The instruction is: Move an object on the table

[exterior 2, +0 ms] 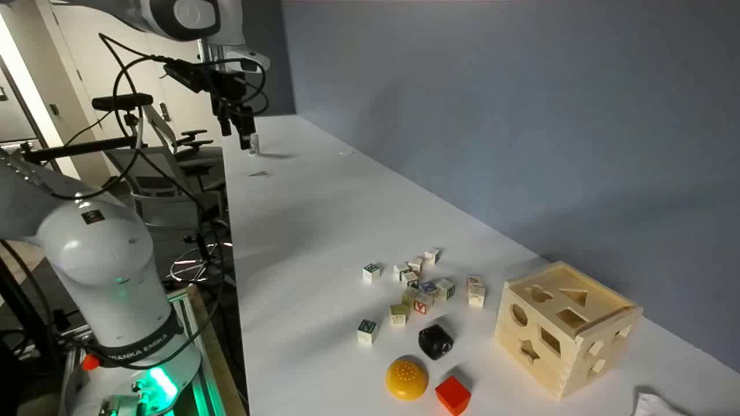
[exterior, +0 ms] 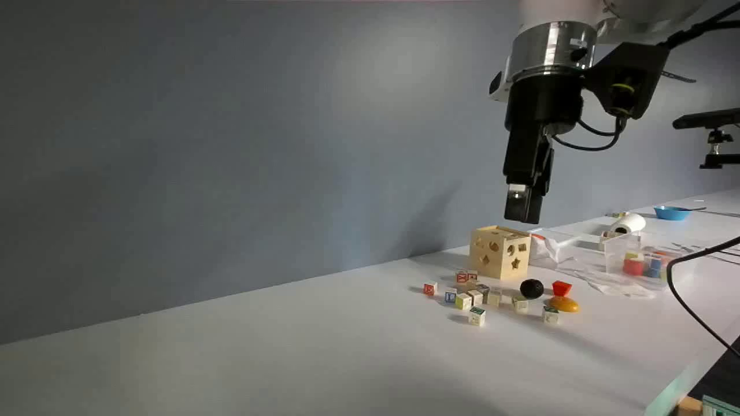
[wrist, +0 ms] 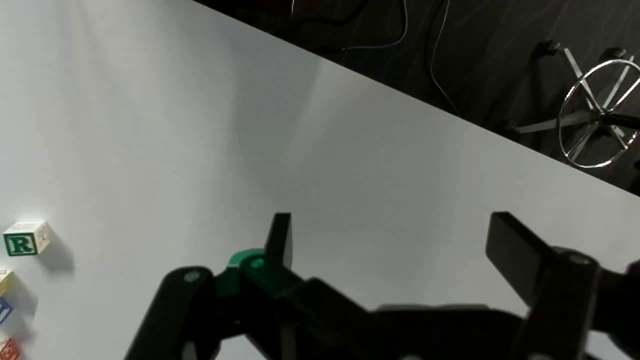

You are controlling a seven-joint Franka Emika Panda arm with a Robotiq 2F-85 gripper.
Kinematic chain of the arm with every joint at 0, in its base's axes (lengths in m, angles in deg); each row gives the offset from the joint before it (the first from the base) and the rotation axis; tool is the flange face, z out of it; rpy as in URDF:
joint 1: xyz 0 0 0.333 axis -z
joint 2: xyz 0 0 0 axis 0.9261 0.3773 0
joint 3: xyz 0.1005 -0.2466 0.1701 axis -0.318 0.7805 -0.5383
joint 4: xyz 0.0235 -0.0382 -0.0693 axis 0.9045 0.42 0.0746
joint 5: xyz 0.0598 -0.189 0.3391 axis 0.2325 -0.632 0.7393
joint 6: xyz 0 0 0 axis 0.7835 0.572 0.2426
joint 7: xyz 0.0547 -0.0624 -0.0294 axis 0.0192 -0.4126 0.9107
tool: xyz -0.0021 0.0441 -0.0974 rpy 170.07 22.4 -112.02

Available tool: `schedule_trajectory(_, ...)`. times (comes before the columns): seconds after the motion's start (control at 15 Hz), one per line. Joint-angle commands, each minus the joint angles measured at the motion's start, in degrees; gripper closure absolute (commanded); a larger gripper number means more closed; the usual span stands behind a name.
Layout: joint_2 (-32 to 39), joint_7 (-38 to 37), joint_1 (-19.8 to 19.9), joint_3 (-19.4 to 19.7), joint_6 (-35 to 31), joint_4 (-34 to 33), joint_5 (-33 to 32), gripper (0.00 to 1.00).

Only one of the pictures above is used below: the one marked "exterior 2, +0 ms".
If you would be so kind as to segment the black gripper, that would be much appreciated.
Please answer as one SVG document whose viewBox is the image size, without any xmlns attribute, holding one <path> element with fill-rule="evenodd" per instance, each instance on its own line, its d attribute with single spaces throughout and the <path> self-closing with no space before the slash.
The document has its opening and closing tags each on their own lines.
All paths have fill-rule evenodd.
<svg viewBox="0 0 740 416">
<path fill-rule="evenodd" d="M 186 60 L 168 60 L 164 72 L 191 93 L 208 93 L 223 137 L 239 131 L 241 149 L 253 148 L 254 111 L 247 104 L 247 85 L 237 72 L 217 72 L 205 63 Z"/>
</svg>

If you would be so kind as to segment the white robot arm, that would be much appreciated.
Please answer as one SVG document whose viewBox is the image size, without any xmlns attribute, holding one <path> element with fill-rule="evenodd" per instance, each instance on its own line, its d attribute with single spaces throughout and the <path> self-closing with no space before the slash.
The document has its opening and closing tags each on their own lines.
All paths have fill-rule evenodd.
<svg viewBox="0 0 740 416">
<path fill-rule="evenodd" d="M 257 146 L 250 73 L 270 60 L 242 35 L 242 0 L 62 0 L 99 8 L 126 26 L 174 42 L 202 42 L 202 63 L 166 60 L 174 79 L 212 100 L 227 137 Z M 141 385 L 159 379 L 186 385 L 202 367 L 194 340 L 181 331 L 156 271 L 153 238 L 138 214 L 104 190 L 2 156 L 2 222 L 12 241 L 35 241 L 92 329 L 91 354 L 122 367 Z"/>
</svg>

